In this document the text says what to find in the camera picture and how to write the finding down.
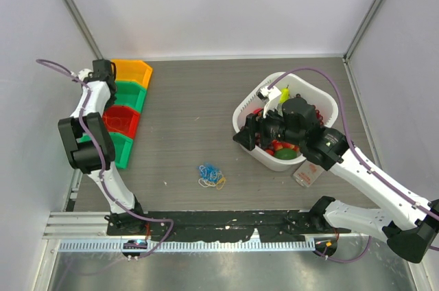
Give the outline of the orange storage bin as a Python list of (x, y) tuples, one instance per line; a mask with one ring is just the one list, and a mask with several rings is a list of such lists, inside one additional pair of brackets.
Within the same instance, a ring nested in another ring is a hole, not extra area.
[(136, 82), (147, 89), (153, 74), (153, 68), (142, 60), (111, 60), (116, 66), (117, 81)]

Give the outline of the white plastic fruit basket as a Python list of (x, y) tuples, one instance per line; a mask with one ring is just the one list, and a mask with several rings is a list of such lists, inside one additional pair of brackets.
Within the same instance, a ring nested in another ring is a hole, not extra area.
[[(263, 108), (265, 103), (257, 97), (259, 89), (270, 85), (278, 77), (282, 75), (281, 72), (272, 73), (262, 80), (251, 92), (243, 99), (243, 101), (237, 106), (233, 113), (232, 125), (235, 132), (239, 132), (241, 127), (245, 124), (246, 116), (254, 112), (258, 108)], [(277, 82), (275, 86), (278, 89), (288, 88), (290, 95), (300, 94), (309, 104), (316, 106), (323, 116), (324, 125), (331, 127), (334, 125), (338, 118), (339, 109), (337, 102), (327, 92), (315, 87), (295, 74), (289, 74), (282, 80)], [(254, 157), (264, 166), (275, 172), (283, 172), (289, 168), (301, 165), (306, 161), (306, 158), (299, 154), (295, 159), (281, 160), (274, 156), (269, 155), (267, 152), (259, 147), (256, 147), (252, 151), (246, 150), (244, 147), (241, 149)]]

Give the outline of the red storage bin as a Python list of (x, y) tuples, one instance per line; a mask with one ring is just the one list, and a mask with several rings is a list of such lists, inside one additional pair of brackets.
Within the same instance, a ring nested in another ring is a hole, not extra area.
[(103, 120), (109, 132), (119, 133), (134, 139), (141, 114), (127, 106), (112, 106), (104, 112)]

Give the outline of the upper green storage bin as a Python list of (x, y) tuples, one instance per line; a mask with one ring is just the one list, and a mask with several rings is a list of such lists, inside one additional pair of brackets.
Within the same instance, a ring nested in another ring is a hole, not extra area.
[(116, 81), (117, 92), (115, 105), (127, 106), (138, 113), (142, 113), (147, 89), (137, 82)]

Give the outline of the red grape bunch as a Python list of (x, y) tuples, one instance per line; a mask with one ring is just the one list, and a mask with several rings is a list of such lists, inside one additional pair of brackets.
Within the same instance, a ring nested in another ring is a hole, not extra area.
[(317, 117), (317, 119), (319, 121), (320, 126), (323, 126), (324, 125), (324, 118), (320, 114), (320, 111), (318, 109), (316, 110), (316, 117)]

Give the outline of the yellow green pear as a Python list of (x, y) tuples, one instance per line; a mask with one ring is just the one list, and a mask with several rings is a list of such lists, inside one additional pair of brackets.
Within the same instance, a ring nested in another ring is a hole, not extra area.
[(284, 102), (286, 102), (288, 99), (290, 99), (290, 92), (289, 92), (289, 87), (285, 87), (281, 89), (281, 96), (279, 99), (279, 103), (283, 104)]

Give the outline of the green lime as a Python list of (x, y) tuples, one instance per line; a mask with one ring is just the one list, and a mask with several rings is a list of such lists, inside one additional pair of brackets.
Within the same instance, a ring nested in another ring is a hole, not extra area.
[(297, 157), (297, 152), (291, 148), (281, 148), (274, 153), (276, 159), (288, 161)]

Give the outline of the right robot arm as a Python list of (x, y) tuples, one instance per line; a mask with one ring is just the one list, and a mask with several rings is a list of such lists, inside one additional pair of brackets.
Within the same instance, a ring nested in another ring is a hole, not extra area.
[(323, 196), (311, 208), (313, 230), (324, 233), (335, 227), (363, 233), (415, 264), (431, 249), (438, 235), (438, 201), (415, 194), (385, 174), (346, 135), (323, 126), (305, 99), (287, 100), (281, 113), (248, 114), (233, 140), (249, 151), (274, 140), (298, 146), (309, 162), (348, 181), (378, 205), (378, 209), (352, 207)]

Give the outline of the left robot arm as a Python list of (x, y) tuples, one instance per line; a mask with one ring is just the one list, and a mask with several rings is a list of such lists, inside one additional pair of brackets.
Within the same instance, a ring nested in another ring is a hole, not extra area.
[(115, 64), (99, 59), (92, 65), (71, 75), (82, 94), (71, 115), (58, 122), (58, 131), (71, 167), (94, 181), (107, 200), (110, 213), (104, 219), (109, 227), (124, 235), (139, 235), (146, 226), (143, 209), (120, 176), (115, 145), (103, 119), (116, 100)]

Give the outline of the lower green storage bin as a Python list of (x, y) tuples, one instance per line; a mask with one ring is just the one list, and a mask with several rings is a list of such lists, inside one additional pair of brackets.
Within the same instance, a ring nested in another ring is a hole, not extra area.
[(106, 129), (86, 128), (84, 135), (77, 140), (77, 152), (70, 160), (73, 168), (84, 174), (99, 171), (104, 166), (126, 169), (130, 158), (133, 140), (124, 135), (108, 132)]

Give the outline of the red strawberry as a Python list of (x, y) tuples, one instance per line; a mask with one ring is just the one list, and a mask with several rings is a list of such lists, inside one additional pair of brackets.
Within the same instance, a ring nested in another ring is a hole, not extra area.
[(290, 144), (288, 142), (277, 141), (277, 140), (273, 140), (271, 142), (271, 144), (268, 146), (268, 149), (266, 150), (266, 152), (269, 152), (271, 155), (274, 155), (276, 152), (278, 152), (282, 149), (293, 150), (295, 153), (299, 152), (299, 149), (297, 146)]

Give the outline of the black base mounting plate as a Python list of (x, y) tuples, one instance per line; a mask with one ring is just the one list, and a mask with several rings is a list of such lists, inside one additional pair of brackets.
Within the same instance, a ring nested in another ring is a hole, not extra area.
[(146, 216), (174, 221), (168, 242), (247, 242), (254, 231), (262, 242), (287, 242), (336, 231), (299, 210), (151, 211)]

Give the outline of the transparent plastic card packet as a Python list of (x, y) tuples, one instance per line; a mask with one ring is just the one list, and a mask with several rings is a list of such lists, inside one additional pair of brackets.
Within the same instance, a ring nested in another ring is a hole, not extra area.
[(323, 173), (323, 169), (305, 161), (292, 175), (292, 178), (302, 187), (310, 187)]

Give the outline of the green storage bin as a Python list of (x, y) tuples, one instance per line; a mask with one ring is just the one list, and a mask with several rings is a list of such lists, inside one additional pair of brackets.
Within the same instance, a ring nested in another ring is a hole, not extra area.
[(99, 171), (104, 166), (126, 169), (130, 158), (133, 140), (124, 135), (108, 132), (106, 129), (86, 128), (84, 135), (77, 140), (77, 152), (70, 160), (73, 168), (84, 174)]
[(142, 113), (147, 89), (137, 82), (116, 81), (117, 92), (115, 105), (127, 106), (138, 113)]

